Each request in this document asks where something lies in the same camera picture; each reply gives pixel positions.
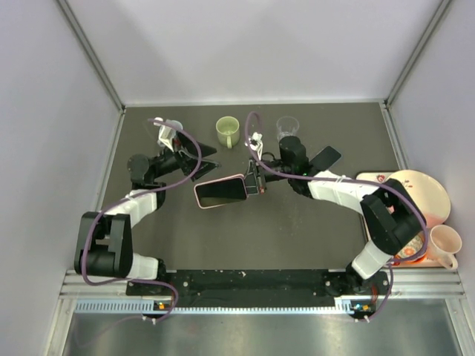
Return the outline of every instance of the black base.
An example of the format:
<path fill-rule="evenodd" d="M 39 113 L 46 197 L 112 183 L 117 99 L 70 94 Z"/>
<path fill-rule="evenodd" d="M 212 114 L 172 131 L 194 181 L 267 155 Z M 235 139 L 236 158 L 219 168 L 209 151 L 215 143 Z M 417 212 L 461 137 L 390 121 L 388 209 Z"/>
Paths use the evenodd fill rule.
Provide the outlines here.
<path fill-rule="evenodd" d="M 167 273 L 162 280 L 178 290 L 178 307 L 299 308 L 334 306 L 335 292 L 329 291 L 325 282 L 344 273 L 324 269 L 179 270 Z M 372 281 L 379 294 L 387 292 L 384 272 L 375 274 Z M 357 293 L 348 286 L 342 291 L 341 294 L 368 295 L 368 299 L 371 295 L 371 288 Z M 134 283 L 127 286 L 126 294 L 163 296 L 171 295 L 171 291 L 165 287 Z"/>

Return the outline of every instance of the white wall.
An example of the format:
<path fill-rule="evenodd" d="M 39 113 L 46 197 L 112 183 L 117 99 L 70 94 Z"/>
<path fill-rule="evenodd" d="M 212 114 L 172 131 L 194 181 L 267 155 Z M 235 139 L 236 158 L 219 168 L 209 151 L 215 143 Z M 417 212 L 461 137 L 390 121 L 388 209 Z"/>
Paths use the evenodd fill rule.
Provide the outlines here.
<path fill-rule="evenodd" d="M 385 98 L 440 0 L 69 0 L 126 104 Z"/>
<path fill-rule="evenodd" d="M 459 273 L 475 311 L 475 1 L 456 0 L 393 106 L 410 166 L 437 178 L 462 236 Z"/>
<path fill-rule="evenodd" d="M 40 355 L 117 110 L 51 0 L 0 1 L 0 354 Z"/>

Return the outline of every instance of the mug handle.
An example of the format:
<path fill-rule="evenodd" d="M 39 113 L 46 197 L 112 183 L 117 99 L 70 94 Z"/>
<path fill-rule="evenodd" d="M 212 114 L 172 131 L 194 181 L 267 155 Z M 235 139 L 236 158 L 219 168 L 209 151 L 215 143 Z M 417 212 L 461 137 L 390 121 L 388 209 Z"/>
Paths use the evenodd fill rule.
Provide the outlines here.
<path fill-rule="evenodd" d="M 457 259 L 452 254 L 449 254 L 447 256 L 437 259 L 437 262 L 440 263 L 442 267 L 445 267 L 446 269 L 450 269 L 450 270 L 454 270 L 454 269 L 457 269 L 457 267 L 459 267 L 459 263 L 457 262 Z"/>

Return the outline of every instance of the pink smartphone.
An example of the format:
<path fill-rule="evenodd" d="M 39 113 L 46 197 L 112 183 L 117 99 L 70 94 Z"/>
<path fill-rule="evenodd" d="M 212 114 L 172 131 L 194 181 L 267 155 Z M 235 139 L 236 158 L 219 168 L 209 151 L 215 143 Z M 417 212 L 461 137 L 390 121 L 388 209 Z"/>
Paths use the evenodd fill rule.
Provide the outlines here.
<path fill-rule="evenodd" d="M 236 174 L 196 184 L 194 195 L 198 206 L 202 209 L 216 208 L 232 202 L 242 202 L 247 199 L 244 175 Z"/>

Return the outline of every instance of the clear drinking glass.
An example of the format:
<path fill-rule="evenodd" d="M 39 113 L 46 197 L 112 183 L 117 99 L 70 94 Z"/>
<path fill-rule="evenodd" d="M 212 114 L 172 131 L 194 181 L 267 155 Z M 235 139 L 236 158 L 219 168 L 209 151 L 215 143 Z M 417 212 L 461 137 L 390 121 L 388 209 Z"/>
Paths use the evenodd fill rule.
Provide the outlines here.
<path fill-rule="evenodd" d="M 296 136 L 298 127 L 298 120 L 295 117 L 281 117 L 277 120 L 277 140 L 281 141 L 285 136 Z"/>

